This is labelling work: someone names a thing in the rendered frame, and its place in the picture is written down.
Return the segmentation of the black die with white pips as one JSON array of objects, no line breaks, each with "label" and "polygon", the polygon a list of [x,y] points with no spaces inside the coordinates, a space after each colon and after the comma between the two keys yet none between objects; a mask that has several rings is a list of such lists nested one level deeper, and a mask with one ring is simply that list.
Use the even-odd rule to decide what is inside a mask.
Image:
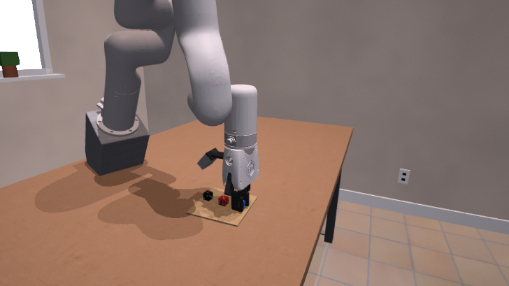
[{"label": "black die with white pips", "polygon": [[204,200],[210,201],[212,198],[213,198],[213,192],[207,190],[203,193]]}]

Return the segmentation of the tan mat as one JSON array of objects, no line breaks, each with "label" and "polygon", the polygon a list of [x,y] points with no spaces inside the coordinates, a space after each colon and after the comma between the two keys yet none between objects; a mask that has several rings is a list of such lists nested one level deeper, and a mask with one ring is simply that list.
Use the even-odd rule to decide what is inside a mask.
[{"label": "tan mat", "polygon": [[219,205],[218,198],[225,195],[224,190],[213,187],[210,191],[213,192],[213,198],[210,201],[202,197],[186,214],[238,227],[258,197],[250,195],[249,206],[245,207],[241,213],[231,209],[231,196],[228,196],[229,203],[226,206]]}]

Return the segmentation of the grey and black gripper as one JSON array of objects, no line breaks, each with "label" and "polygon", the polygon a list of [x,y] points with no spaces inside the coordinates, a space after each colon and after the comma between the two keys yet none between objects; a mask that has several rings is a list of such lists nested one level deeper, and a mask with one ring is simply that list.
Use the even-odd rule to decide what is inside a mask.
[{"label": "grey and black gripper", "polygon": [[222,166],[223,185],[226,183],[224,194],[231,196],[231,209],[242,213],[243,200],[245,206],[249,206],[250,183],[259,175],[257,143],[244,148],[225,143],[224,145]]}]

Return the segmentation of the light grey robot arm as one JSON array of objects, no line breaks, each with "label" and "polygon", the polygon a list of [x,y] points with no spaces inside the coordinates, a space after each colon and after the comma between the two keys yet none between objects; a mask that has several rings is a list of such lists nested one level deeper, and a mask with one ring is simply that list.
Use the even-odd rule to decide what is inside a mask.
[{"label": "light grey robot arm", "polygon": [[224,123],[227,145],[256,144],[257,89],[231,85],[216,0],[115,0],[114,15],[124,28],[149,31],[117,31],[104,41],[105,90],[96,119],[103,133],[123,137],[137,131],[141,77],[136,69],[164,63],[176,31],[192,88],[187,103],[198,121]]}]

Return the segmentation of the red die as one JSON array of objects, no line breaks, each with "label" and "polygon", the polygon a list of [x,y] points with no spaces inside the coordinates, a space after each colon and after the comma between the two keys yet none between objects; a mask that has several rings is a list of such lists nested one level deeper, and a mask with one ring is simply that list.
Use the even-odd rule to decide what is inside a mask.
[{"label": "red die", "polygon": [[224,196],[224,195],[222,195],[222,196],[219,198],[219,205],[221,205],[221,206],[226,206],[228,203],[229,203],[229,197],[228,197],[228,196]]}]

